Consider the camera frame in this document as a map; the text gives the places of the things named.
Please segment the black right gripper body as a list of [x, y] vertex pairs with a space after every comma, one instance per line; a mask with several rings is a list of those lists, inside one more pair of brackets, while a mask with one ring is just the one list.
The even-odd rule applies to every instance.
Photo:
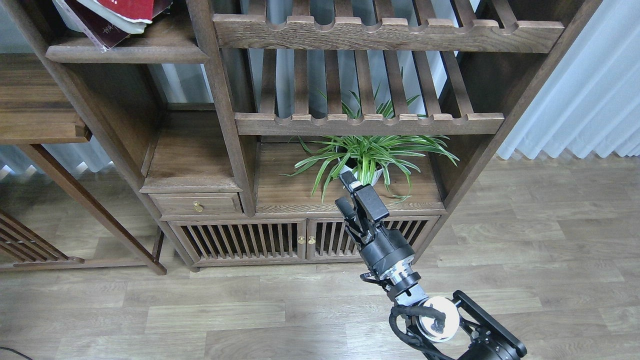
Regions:
[[359, 226], [354, 219], [346, 219], [346, 230], [358, 246], [370, 273], [379, 281], [390, 277], [387, 274], [398, 262], [413, 260], [414, 249], [397, 229], [388, 229], [382, 221], [366, 222]]

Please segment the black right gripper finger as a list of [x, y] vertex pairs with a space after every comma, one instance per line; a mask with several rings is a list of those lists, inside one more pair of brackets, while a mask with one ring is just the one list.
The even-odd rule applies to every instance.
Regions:
[[349, 192], [360, 226], [374, 226], [390, 215], [373, 186], [361, 184], [351, 171], [341, 173], [339, 180]]
[[348, 225], [350, 234], [354, 236], [361, 235], [361, 223], [352, 199], [350, 197], [340, 197], [334, 203]]

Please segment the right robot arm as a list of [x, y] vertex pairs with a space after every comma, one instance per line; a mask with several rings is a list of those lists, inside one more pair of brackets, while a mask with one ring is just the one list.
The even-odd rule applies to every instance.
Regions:
[[452, 298], [429, 296], [412, 269], [413, 248], [400, 230], [387, 228], [389, 212], [375, 189], [364, 185], [350, 171], [339, 175], [350, 194], [335, 204], [346, 223], [368, 272], [361, 280], [379, 285], [393, 302], [388, 322], [393, 333], [429, 360], [447, 356], [435, 346], [462, 329], [470, 337], [462, 360], [519, 360], [526, 356], [523, 342], [462, 291]]

